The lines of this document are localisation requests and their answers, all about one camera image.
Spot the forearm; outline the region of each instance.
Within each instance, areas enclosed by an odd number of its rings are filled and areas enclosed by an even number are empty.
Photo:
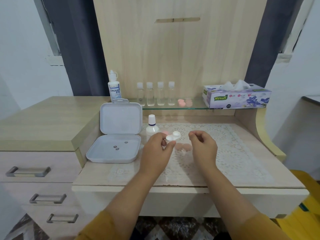
[[[208,170],[204,177],[214,205],[231,236],[248,219],[259,213],[219,169]]]
[[[123,239],[130,238],[143,202],[155,181],[156,178],[138,172],[106,207]]]

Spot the drawer handle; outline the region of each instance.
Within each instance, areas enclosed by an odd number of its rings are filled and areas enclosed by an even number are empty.
[[[66,222],[66,223],[75,223],[78,219],[78,214],[75,214],[75,216],[70,215],[54,215],[50,214],[49,218],[47,219],[47,223],[55,223],[55,222]]]
[[[19,168],[14,166],[9,171],[6,172],[7,177],[45,177],[50,171],[51,168],[47,167],[45,169],[41,169],[42,172],[17,172]]]
[[[32,196],[32,198],[29,200],[29,202],[31,204],[37,204],[40,202],[53,202],[54,204],[62,204],[62,202],[64,201],[64,199],[67,197],[67,195],[64,193],[59,200],[46,200],[46,199],[37,199],[38,197],[59,197],[58,195],[39,195],[37,193],[34,194],[34,196]]]

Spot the metal handle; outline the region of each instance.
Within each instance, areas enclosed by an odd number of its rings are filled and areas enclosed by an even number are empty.
[[[75,223],[76,220],[78,219],[78,216],[79,216],[78,214],[75,214],[75,216],[50,214],[49,218],[47,219],[47,223],[54,223],[54,222]]]
[[[114,99],[112,100],[112,102],[113,102],[114,104],[128,104],[128,103],[129,103],[129,100],[126,99],[126,98],[114,98]]]
[[[6,172],[7,177],[45,177],[50,171],[50,167],[46,167],[45,169],[37,169],[37,170],[42,170],[42,172],[17,172],[19,168],[17,166],[12,167],[9,171]]]
[[[37,199],[38,197],[60,197],[59,200],[47,200],[47,199]],[[37,193],[34,194],[34,196],[31,197],[31,199],[29,200],[29,202],[31,204],[37,204],[37,203],[41,203],[41,202],[53,202],[54,204],[62,204],[62,202],[64,201],[64,199],[67,197],[67,195],[64,193],[63,195],[59,196],[59,195],[39,195]]]

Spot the white lace doily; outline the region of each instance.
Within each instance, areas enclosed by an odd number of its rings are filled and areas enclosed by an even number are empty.
[[[218,145],[217,167],[234,185],[265,184],[274,181],[229,124],[160,123],[157,125],[161,131],[179,131],[181,138],[177,142],[180,143],[191,144],[188,133],[193,130],[206,131],[210,134]],[[147,126],[147,124],[142,126],[141,144],[146,142]],[[132,163],[114,164],[108,176],[108,184],[126,185],[138,172],[141,153],[142,149]],[[165,171],[154,185],[206,186],[206,183],[194,164],[192,151],[174,149]]]

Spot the tissue box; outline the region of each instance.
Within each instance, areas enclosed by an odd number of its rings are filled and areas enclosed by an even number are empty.
[[[210,109],[251,109],[265,108],[271,91],[255,84],[242,91],[219,89],[222,85],[203,86],[202,98]]]

